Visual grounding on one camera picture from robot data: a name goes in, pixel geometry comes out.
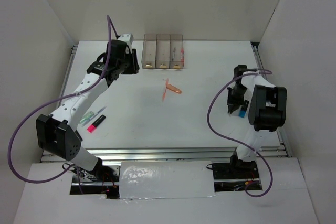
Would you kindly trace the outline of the blue black highlighter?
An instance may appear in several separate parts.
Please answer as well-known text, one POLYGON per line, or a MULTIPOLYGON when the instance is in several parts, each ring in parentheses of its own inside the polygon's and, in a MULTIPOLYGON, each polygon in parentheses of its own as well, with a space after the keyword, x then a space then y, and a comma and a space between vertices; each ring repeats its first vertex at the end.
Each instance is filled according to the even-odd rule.
POLYGON ((241 118, 244 118, 246 113, 247 113, 247 109, 248 109, 248 106, 249 106, 249 101, 248 100, 245 100, 243 102, 243 105, 241 106, 240 108, 240 112, 238 114, 239 117, 241 118))

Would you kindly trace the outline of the orange pen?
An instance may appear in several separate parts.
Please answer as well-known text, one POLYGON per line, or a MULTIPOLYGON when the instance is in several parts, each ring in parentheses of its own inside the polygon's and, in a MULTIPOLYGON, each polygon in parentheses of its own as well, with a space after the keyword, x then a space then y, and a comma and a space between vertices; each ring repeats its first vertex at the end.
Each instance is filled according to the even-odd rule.
POLYGON ((184 64, 184 49, 183 49, 183 47, 180 50, 180 62, 181 62, 181 64, 184 64))
POLYGON ((162 94, 162 102, 164 102, 164 100, 165 100, 168 83, 169 83, 169 79, 167 78, 166 81, 165 81, 164 90, 163 90, 163 94, 162 94))

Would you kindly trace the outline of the grey black pen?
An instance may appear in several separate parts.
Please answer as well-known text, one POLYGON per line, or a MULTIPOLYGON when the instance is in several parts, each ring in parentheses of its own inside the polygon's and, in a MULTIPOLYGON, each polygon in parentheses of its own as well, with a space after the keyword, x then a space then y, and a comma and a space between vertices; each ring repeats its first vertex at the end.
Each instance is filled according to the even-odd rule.
POLYGON ((175 57, 176 57, 176 47, 174 47, 173 49, 172 61, 174 61, 175 57))

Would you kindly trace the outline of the blue transparent pen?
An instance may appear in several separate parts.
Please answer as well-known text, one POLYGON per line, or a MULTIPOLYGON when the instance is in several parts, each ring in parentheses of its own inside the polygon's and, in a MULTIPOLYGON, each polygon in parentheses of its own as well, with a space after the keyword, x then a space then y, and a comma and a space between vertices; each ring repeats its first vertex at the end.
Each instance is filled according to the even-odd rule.
POLYGON ((83 123, 81 123, 81 126, 87 125, 89 122, 91 122, 95 117, 97 117, 100 113, 102 113, 106 109, 106 106, 102 107, 99 111, 94 113, 92 116, 90 116, 88 119, 86 119, 83 123))

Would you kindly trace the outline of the pink black highlighter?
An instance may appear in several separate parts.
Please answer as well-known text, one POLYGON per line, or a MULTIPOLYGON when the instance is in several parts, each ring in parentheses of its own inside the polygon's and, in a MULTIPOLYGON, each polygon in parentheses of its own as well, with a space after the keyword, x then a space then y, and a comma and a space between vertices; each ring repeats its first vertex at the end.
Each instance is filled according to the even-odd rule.
POLYGON ((106 116, 101 115, 87 128, 87 131, 89 133, 92 133, 105 119, 106 119, 106 116))

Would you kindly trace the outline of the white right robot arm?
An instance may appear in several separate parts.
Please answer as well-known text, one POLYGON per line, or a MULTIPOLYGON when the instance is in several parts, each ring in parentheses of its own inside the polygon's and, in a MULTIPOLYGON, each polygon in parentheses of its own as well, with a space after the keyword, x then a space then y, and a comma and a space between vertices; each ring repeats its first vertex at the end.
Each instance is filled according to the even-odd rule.
POLYGON ((235 85, 228 88, 228 113, 232 114, 246 103, 246 91, 252 94, 249 102, 250 128, 230 158, 229 172, 235 178, 242 177, 255 167, 256 152, 260 150, 263 135, 282 127, 286 120, 287 89, 275 86, 246 65, 234 68, 235 85))

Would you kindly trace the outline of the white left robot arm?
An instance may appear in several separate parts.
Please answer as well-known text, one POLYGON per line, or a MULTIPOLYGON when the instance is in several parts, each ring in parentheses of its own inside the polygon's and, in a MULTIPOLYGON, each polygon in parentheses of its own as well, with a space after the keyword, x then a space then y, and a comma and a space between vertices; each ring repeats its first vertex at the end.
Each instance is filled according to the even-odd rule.
POLYGON ((80 120, 95 100, 121 74, 137 74, 139 65, 136 50, 132 48, 131 34, 121 35, 107 45, 107 51, 87 69, 83 80, 74 91, 75 96, 65 100, 50 115, 41 114, 36 120, 38 145, 64 160, 85 170, 85 176, 96 182, 114 178, 114 170, 82 147, 77 131, 80 120))

